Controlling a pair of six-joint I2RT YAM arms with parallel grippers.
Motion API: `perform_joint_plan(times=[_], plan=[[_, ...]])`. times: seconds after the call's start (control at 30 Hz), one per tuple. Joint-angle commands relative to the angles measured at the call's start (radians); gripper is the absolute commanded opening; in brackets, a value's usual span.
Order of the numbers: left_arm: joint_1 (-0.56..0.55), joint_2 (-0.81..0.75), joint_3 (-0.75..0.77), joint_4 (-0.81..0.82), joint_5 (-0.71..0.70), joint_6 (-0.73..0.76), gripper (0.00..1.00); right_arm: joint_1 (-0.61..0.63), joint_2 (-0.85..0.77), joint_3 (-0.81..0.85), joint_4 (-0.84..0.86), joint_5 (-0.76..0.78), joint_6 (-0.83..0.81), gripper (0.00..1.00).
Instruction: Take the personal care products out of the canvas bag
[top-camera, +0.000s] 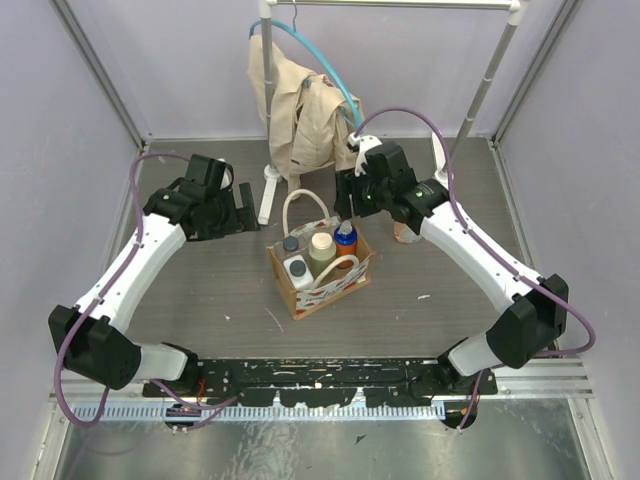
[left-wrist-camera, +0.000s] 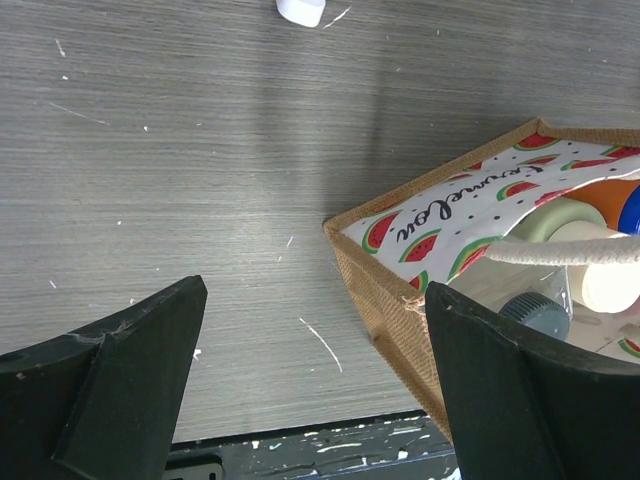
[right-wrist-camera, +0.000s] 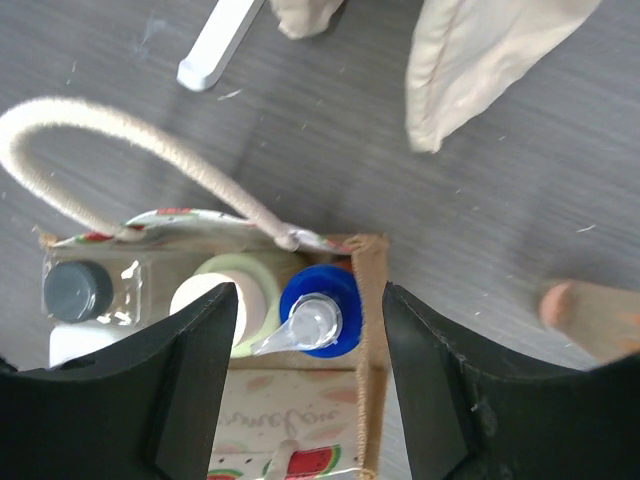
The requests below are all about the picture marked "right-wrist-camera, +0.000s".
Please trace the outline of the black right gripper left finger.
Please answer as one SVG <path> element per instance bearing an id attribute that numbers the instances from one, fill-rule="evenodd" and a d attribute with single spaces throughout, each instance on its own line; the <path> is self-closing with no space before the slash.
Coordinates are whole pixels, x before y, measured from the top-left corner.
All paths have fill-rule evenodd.
<path id="1" fill-rule="evenodd" d="M 230 360 L 237 294 L 50 369 L 1 366 L 5 479 L 203 479 Z"/>

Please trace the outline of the orange bottle blue pump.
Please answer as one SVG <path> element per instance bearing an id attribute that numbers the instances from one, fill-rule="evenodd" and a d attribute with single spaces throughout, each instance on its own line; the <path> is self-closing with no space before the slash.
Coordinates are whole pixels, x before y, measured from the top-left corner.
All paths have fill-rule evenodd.
<path id="1" fill-rule="evenodd" d="M 363 327 L 351 261 L 316 264 L 294 275 L 282 291 L 279 315 L 279 328 L 251 346 L 253 355 L 302 352 L 330 359 L 351 352 Z"/>

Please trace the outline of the pink bottle pink cap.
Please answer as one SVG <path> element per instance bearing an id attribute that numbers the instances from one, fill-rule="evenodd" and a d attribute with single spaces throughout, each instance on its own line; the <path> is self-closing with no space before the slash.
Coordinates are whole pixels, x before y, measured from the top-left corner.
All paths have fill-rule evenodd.
<path id="1" fill-rule="evenodd" d="M 639 293 L 578 280 L 551 280 L 538 300 L 542 325 L 601 363 L 639 352 Z"/>

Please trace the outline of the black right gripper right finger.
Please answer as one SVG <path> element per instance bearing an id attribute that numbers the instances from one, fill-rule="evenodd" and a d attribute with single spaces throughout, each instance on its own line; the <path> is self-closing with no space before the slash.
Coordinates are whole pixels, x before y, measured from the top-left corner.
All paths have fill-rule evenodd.
<path id="1" fill-rule="evenodd" d="M 500 345 L 401 286 L 383 316 L 415 479 L 635 479 L 639 359 L 587 371 Z"/>

